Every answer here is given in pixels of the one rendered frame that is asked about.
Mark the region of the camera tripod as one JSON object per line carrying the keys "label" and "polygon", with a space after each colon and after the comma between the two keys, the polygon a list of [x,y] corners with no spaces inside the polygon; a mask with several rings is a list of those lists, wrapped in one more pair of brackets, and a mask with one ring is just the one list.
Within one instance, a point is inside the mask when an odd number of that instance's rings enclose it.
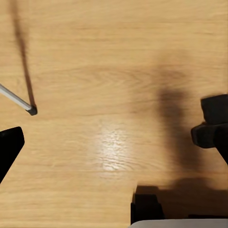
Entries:
{"label": "camera tripod", "polygon": [[26,101],[22,100],[19,96],[15,95],[13,92],[8,90],[6,87],[0,84],[0,93],[15,102],[16,104],[22,106],[26,109],[31,116],[37,115],[38,110],[34,105],[28,104]]}

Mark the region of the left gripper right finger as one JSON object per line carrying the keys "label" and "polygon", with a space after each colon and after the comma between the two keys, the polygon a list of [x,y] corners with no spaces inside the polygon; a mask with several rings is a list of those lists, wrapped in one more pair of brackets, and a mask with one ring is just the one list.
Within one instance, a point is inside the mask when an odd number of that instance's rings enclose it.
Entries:
{"label": "left gripper right finger", "polygon": [[214,133],[213,143],[228,164],[228,128],[217,126]]}

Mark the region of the digital camera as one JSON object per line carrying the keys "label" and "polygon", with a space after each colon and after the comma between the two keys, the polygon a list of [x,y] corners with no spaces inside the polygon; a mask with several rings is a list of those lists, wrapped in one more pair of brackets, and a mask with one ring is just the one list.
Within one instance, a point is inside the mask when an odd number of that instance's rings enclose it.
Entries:
{"label": "digital camera", "polygon": [[203,148],[215,148],[213,143],[217,126],[228,128],[228,94],[202,99],[207,123],[191,129],[194,145]]}

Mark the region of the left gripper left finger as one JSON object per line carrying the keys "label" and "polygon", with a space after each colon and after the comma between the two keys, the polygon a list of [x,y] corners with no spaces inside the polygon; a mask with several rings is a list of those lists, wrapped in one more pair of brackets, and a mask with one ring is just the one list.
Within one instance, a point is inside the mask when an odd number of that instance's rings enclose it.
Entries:
{"label": "left gripper left finger", "polygon": [[0,132],[0,183],[25,144],[20,126]]}

